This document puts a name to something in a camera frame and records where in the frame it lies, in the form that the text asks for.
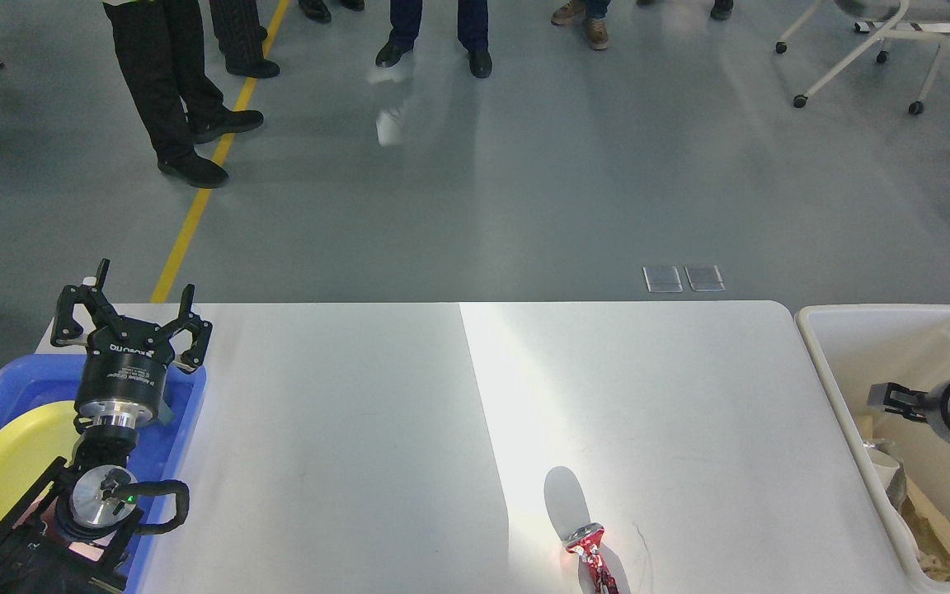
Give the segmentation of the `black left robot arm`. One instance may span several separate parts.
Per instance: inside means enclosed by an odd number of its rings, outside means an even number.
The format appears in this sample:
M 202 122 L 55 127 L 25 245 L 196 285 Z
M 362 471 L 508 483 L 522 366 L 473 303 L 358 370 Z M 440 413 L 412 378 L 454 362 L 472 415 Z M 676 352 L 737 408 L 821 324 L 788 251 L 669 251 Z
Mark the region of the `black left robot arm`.
M 66 285 L 58 297 L 50 343 L 86 351 L 78 440 L 0 520 L 0 593 L 121 593 L 129 542 L 187 520 L 185 482 L 140 480 L 128 463 L 140 430 L 168 420 L 170 368 L 199 370 L 214 326 L 195 314 L 194 285 L 166 323 L 121 315 L 103 293 L 109 266 L 101 260 L 90 285 Z

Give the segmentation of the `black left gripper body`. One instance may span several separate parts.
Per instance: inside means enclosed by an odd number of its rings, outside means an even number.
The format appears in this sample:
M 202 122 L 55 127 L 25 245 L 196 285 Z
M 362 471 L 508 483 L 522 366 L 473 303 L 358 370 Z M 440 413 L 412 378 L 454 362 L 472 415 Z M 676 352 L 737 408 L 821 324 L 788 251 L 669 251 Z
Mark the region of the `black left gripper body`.
M 136 346 L 106 334 L 91 334 L 75 398 L 79 420 L 93 425 L 147 426 L 161 418 L 170 342 L 139 339 Z

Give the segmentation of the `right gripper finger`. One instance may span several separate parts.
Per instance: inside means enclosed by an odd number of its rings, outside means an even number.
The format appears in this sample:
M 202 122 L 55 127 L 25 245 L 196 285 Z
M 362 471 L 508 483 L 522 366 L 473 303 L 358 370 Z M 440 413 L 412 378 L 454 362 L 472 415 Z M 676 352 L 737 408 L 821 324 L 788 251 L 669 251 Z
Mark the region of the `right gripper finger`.
M 894 381 L 872 384 L 868 391 L 868 408 L 900 415 L 912 422 L 928 422 L 927 392 L 909 389 Z

